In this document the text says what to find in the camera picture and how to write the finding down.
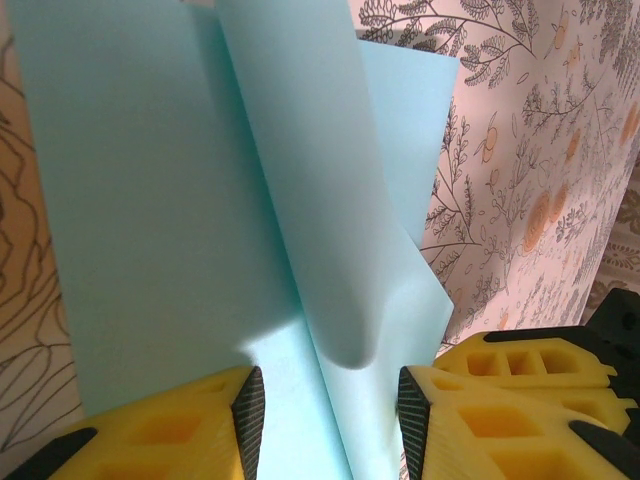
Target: floral wallpaper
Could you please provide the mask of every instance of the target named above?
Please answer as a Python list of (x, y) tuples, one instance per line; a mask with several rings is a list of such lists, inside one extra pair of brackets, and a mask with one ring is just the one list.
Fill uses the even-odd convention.
[(640, 293), (640, 160), (622, 198), (616, 222), (582, 315), (586, 323), (612, 288)]
[(0, 478), (81, 413), (27, 105), (0, 0)]
[(360, 38), (460, 59), (422, 246), (455, 304), (443, 348), (579, 323), (605, 249), (637, 261), (608, 238), (640, 149), (640, 2), (350, 4)]
[[(578, 323), (587, 302), (637, 281), (639, 174), (625, 188), (640, 151), (640, 0), (349, 4), (359, 37), (461, 62), (421, 249), (455, 304), (444, 348)], [(609, 239), (616, 218), (626, 230)], [(81, 414), (0, 0), (0, 477)]]

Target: textured black strip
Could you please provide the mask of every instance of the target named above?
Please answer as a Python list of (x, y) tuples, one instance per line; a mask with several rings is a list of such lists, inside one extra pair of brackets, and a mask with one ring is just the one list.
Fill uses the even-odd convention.
[(420, 480), (427, 448), (431, 405), (407, 367), (400, 370), (398, 416), (409, 480)]
[(264, 427), (264, 381), (262, 370), (254, 367), (231, 405), (240, 460), (246, 480), (256, 480)]

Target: square hole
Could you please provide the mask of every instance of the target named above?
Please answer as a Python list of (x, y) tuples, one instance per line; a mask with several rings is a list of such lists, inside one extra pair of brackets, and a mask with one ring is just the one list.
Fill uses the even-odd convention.
[(507, 480), (587, 480), (583, 468), (561, 450), (491, 453)]
[(431, 382), (438, 390), (462, 390), (462, 386), (456, 382), (449, 380), (448, 378), (434, 377)]
[(131, 437), (135, 445), (187, 443), (200, 426), (202, 417), (192, 413), (167, 413), (147, 420)]
[(460, 416), (476, 437), (534, 437), (540, 429), (513, 407), (465, 407)]
[(596, 402), (572, 398), (561, 400), (561, 403), (564, 408), (568, 408), (574, 412), (584, 413), (591, 418), (595, 418), (596, 420), (605, 423), (603, 412)]
[(540, 356), (547, 373), (578, 373), (580, 371), (576, 359), (562, 350), (542, 350)]
[(511, 375), (535, 375), (536, 365), (529, 352), (507, 352), (507, 362)]
[(98, 480), (163, 480), (169, 474), (168, 465), (111, 464), (104, 465)]
[(494, 352), (476, 352), (467, 357), (469, 373), (478, 377), (500, 375), (498, 356)]

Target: black plastic part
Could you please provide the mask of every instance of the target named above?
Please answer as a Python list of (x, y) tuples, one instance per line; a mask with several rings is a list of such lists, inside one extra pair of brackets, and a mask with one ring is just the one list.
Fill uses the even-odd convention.
[(246, 480), (256, 480), (264, 427), (265, 394), (262, 370), (254, 367), (231, 405), (240, 461)]
[(612, 289), (587, 323), (603, 339), (640, 350), (640, 295)]
[(82, 428), (54, 438), (35, 455), (9, 474), (5, 480), (45, 480), (95, 437), (98, 430)]
[(420, 480), (427, 448), (431, 404), (407, 367), (398, 381), (398, 417), (409, 480)]
[(640, 448), (640, 408), (627, 408), (631, 422), (622, 436)]
[(582, 420), (572, 420), (569, 428), (598, 454), (631, 480), (640, 480), (640, 450), (611, 430)]

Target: yellow plastic part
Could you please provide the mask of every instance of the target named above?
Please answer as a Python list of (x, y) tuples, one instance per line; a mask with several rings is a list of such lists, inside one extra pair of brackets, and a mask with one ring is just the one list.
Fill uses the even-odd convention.
[(626, 409), (638, 408), (634, 400), (618, 398), (608, 388), (526, 388), (514, 392), (589, 415), (620, 435), (631, 423)]
[(226, 370), (74, 425), (68, 432), (98, 434), (51, 478), (243, 480), (230, 406), (251, 371)]
[(435, 368), (408, 370), (431, 403), (423, 480), (626, 478), (569, 428), (601, 426), (587, 415)]
[(478, 333), (436, 359), (434, 366), (481, 377), (502, 388), (604, 388), (616, 370), (561, 338), (485, 342)]
[(484, 341), (485, 335), (469, 337), (434, 366), (584, 413), (624, 433), (631, 422), (626, 409), (638, 405), (609, 390), (613, 367), (560, 338), (492, 343)]

